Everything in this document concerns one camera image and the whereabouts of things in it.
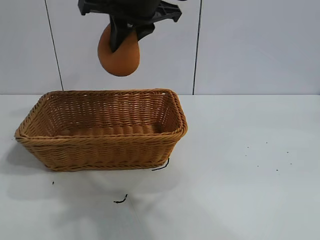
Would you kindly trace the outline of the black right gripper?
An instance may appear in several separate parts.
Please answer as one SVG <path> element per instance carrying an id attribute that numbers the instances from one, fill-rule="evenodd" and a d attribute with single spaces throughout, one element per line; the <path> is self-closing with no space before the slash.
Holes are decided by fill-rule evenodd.
<path id="1" fill-rule="evenodd" d="M 166 19 L 177 22 L 182 15 L 178 5 L 164 0 L 79 0 L 78 8 L 83 16 L 89 13 L 109 15 L 112 53 L 125 41 L 136 44 L 137 40 L 152 34 L 155 22 Z"/>

